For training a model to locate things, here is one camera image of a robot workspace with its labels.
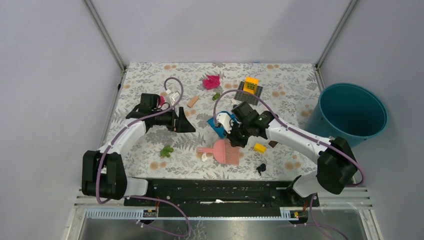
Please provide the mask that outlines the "blue dustpan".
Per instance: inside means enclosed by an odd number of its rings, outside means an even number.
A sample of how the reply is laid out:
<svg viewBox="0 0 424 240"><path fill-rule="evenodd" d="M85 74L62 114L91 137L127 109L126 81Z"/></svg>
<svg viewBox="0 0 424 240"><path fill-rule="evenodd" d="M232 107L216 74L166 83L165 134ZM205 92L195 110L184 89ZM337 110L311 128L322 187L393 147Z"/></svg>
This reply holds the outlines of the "blue dustpan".
<svg viewBox="0 0 424 240"><path fill-rule="evenodd" d="M216 118L211 117L207 123L209 124L209 126L217 133L217 135L221 138L224 139L226 137L227 134L224 134L223 129L218 125Z"/></svg>

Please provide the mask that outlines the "pink hand broom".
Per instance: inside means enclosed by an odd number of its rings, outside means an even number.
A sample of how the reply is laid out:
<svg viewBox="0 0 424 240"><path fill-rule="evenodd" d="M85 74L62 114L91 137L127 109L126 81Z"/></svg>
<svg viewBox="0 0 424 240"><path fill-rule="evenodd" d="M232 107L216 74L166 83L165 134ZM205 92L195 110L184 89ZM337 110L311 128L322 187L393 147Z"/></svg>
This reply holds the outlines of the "pink hand broom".
<svg viewBox="0 0 424 240"><path fill-rule="evenodd" d="M213 147L198 147L196 151L213 154L214 159L221 164L240 164L240 147L233 147L227 139L217 140Z"/></svg>

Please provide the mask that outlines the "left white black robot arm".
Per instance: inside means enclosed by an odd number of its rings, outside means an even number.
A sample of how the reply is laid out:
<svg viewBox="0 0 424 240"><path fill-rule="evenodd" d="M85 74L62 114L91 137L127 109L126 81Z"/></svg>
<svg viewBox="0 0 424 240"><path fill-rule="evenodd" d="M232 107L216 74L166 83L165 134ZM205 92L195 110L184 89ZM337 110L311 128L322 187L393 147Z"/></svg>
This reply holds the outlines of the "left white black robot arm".
<svg viewBox="0 0 424 240"><path fill-rule="evenodd" d="M163 126L171 132L194 133L183 107L178 111L161 109L160 96L143 93L140 103L126 116L123 128L98 150L88 150L82 157L81 191L85 196L120 200L135 196L144 206L152 204L155 192L148 181L128 177L123 159L151 127Z"/></svg>

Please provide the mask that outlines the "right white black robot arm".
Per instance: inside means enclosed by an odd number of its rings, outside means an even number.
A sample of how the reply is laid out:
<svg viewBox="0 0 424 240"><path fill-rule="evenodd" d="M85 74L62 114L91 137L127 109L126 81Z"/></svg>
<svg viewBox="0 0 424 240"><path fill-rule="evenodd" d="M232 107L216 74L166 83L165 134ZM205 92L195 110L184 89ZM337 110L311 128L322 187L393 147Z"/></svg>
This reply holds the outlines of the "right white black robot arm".
<svg viewBox="0 0 424 240"><path fill-rule="evenodd" d="M247 102L232 109L235 123L226 132L233 147L245 147L249 137L285 145L315 162L317 169L300 175L290 184L287 201L293 206L301 205L308 196L328 192L339 195L358 170L357 161L349 143L342 137L330 139L295 127L271 111L259 114Z"/></svg>

